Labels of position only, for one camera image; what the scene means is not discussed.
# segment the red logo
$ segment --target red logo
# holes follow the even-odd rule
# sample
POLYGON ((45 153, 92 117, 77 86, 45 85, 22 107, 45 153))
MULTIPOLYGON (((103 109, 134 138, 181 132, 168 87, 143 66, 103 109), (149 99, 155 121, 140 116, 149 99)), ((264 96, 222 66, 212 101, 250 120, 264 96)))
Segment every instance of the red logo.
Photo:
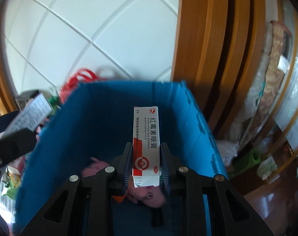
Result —
POLYGON ((149 160, 144 156, 138 157, 135 166, 139 170, 146 170, 149 167, 149 160))

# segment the blue storage box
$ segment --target blue storage box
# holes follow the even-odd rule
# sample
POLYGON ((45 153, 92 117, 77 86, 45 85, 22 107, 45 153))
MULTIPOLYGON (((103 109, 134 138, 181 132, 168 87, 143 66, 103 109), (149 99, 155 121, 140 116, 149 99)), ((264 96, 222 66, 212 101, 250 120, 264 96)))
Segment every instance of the blue storage box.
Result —
MULTIPOLYGON (((91 163, 90 157, 111 164, 114 157, 123 153, 126 143, 133 139, 135 106, 158 106, 160 142, 167 143, 170 153, 178 156, 183 165, 201 175, 226 176, 207 123, 184 82, 81 84, 54 116, 33 151, 17 195, 17 235, 65 180, 81 174, 91 163)), ((138 235, 138 229, 145 233, 142 235, 172 235, 167 228, 150 227, 150 210, 146 207, 128 201, 113 206, 115 235, 138 235), (133 219, 132 216, 141 221, 138 229, 115 223, 119 218, 122 219, 118 223, 125 223, 124 219, 133 219)))

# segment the paper box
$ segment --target paper box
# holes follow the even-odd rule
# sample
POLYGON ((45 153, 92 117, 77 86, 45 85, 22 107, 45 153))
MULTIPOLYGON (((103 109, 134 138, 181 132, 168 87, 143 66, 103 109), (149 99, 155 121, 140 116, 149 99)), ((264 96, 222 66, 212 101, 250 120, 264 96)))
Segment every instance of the paper box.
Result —
POLYGON ((135 187, 159 186, 158 107, 134 108, 133 178, 135 187))
POLYGON ((24 170, 24 162, 25 158, 24 156, 19 157, 18 159, 10 162, 7 165, 7 169, 10 173, 17 174, 17 175, 22 175, 22 171, 24 170))

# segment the green item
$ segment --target green item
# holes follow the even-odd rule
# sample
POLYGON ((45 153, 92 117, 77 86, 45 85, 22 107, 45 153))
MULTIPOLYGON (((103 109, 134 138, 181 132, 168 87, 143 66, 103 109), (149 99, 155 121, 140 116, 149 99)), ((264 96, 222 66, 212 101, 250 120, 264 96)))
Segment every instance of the green item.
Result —
POLYGON ((55 114, 57 109, 59 109, 61 103, 60 103, 60 100, 59 100, 59 97, 58 96, 52 96, 50 99, 49 99, 49 103, 51 104, 52 108, 53 108, 53 112, 52 114, 55 114))
POLYGON ((236 162, 232 162, 234 170, 228 173, 229 179, 243 173, 247 169, 260 163, 261 155, 256 148, 250 150, 241 159, 236 162))
POLYGON ((13 182, 10 180, 6 183, 2 196, 8 196, 9 198, 15 200, 18 192, 18 187, 14 187, 13 182))

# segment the pink toy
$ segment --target pink toy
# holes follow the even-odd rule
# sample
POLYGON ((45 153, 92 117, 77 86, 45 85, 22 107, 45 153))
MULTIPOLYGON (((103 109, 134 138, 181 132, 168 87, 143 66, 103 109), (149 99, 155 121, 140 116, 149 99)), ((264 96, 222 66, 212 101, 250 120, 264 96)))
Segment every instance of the pink toy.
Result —
MULTIPOLYGON (((81 175, 82 177, 94 176, 99 170, 109 166, 104 161, 100 161, 94 157, 91 157, 94 161, 89 167, 85 168, 81 175)), ((128 186, 126 197, 131 202, 137 203, 142 201, 148 207, 159 208, 165 203, 165 196, 163 195, 159 186, 145 186, 145 187, 135 187, 133 177, 131 176, 130 184, 128 186)))

